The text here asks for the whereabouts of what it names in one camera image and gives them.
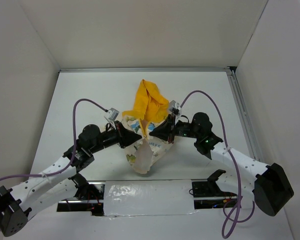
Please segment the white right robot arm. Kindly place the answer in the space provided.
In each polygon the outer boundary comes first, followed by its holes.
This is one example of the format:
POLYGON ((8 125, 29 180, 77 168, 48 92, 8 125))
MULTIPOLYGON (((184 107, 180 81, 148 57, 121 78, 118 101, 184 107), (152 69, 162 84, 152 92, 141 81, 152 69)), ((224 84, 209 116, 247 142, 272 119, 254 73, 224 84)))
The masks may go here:
POLYGON ((234 169, 242 181, 241 196, 252 199, 266 215, 275 216, 294 196, 284 169, 277 163, 268 165, 226 146, 212 131, 213 124, 206 113, 196 113, 191 122, 175 121, 174 116, 155 127, 152 137, 173 143, 175 137, 194 138, 196 150, 211 161, 234 169))

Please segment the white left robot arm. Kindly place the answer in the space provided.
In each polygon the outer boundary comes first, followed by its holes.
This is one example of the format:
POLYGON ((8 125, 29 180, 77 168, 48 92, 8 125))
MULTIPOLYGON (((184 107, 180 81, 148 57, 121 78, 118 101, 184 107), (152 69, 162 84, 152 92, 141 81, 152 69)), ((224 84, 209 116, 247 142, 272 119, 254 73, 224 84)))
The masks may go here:
POLYGON ((68 198, 82 200, 87 197, 89 191, 96 191, 96 188, 80 171, 94 161, 93 154, 113 145, 124 149, 141 138, 119 121, 103 132, 97 125, 87 125, 75 141, 76 145, 38 177, 31 177, 9 189, 0 187, 0 232, 10 237, 49 206, 68 198))

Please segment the yellow and white kids jacket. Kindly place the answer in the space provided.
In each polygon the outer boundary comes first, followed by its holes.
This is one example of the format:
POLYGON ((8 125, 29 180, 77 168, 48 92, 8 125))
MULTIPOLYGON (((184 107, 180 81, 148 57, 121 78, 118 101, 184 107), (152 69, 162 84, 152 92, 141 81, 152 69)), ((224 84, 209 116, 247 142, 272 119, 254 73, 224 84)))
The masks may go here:
POLYGON ((138 174, 147 174, 172 146, 150 135, 168 117, 168 106, 169 101, 161 95, 157 85, 143 79, 136 92, 133 108, 122 113, 123 126, 141 136, 140 140, 124 149, 128 163, 138 174))

